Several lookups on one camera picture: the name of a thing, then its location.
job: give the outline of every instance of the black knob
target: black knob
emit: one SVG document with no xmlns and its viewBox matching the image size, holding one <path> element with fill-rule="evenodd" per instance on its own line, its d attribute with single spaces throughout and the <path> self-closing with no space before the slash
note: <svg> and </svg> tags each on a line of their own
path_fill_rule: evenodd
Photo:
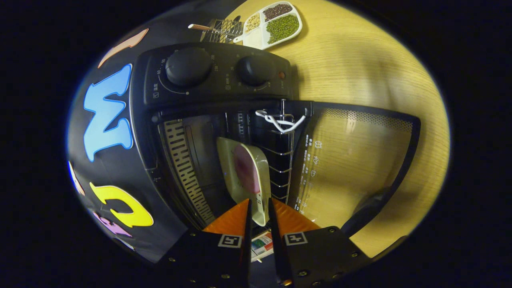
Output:
<svg viewBox="0 0 512 288">
<path fill-rule="evenodd" d="M 275 76 L 275 65 L 265 56 L 247 56 L 238 61 L 237 73 L 244 83 L 259 86 Z"/>
<path fill-rule="evenodd" d="M 165 63 L 167 79 L 181 87 L 191 87 L 201 83 L 210 71 L 210 55 L 198 47 L 180 49 Z"/>
</svg>

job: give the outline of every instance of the wire rack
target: wire rack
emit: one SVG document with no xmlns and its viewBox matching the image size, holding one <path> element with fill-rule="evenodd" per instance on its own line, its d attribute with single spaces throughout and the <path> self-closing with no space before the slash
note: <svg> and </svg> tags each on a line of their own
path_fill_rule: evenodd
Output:
<svg viewBox="0 0 512 288">
<path fill-rule="evenodd" d="M 212 19 L 208 27 L 208 31 L 201 33 L 200 42 L 229 43 L 243 33 L 243 23 L 236 19 Z"/>
<path fill-rule="evenodd" d="M 294 122 L 292 114 L 284 113 L 284 101 L 278 113 L 272 115 L 276 119 Z M 293 161 L 294 131 L 281 132 L 263 118 L 254 113 L 238 113 L 236 127 L 229 134 L 237 134 L 238 140 L 262 149 L 269 165 L 272 197 L 288 203 L 290 179 Z"/>
</svg>

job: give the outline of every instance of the blue letter w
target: blue letter w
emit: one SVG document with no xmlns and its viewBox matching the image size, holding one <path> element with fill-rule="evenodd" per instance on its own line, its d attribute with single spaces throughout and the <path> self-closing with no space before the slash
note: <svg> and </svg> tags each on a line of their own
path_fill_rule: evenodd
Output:
<svg viewBox="0 0 512 288">
<path fill-rule="evenodd" d="M 91 84 L 87 89 L 83 108 L 95 114 L 83 135 L 83 145 L 91 162 L 94 161 L 94 154 L 100 150 L 115 145 L 123 145 L 125 149 L 130 149 L 133 145 L 130 123 L 126 118 L 121 118 L 116 127 L 105 131 L 126 107 L 123 101 L 109 100 L 105 97 L 114 93 L 118 96 L 123 95 L 128 89 L 131 72 L 132 65 L 128 64 L 121 71 L 97 84 Z"/>
</svg>

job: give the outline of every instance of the red beans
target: red beans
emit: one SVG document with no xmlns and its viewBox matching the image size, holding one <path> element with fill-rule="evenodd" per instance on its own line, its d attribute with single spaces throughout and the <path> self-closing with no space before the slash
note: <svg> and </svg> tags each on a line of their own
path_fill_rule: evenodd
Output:
<svg viewBox="0 0 512 288">
<path fill-rule="evenodd" d="M 268 8 L 267 10 L 263 11 L 263 14 L 265 14 L 265 22 L 276 18 L 279 15 L 283 15 L 284 13 L 288 13 L 291 11 L 291 6 L 288 4 L 278 4 L 275 7 Z"/>
</svg>

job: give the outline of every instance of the white beans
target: white beans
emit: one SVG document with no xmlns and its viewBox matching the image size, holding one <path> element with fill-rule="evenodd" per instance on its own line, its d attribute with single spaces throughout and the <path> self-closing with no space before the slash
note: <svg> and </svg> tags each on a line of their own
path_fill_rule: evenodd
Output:
<svg viewBox="0 0 512 288">
<path fill-rule="evenodd" d="M 248 33 L 252 29 L 258 27 L 260 25 L 260 14 L 254 14 L 247 20 L 246 30 L 245 33 Z"/>
</svg>

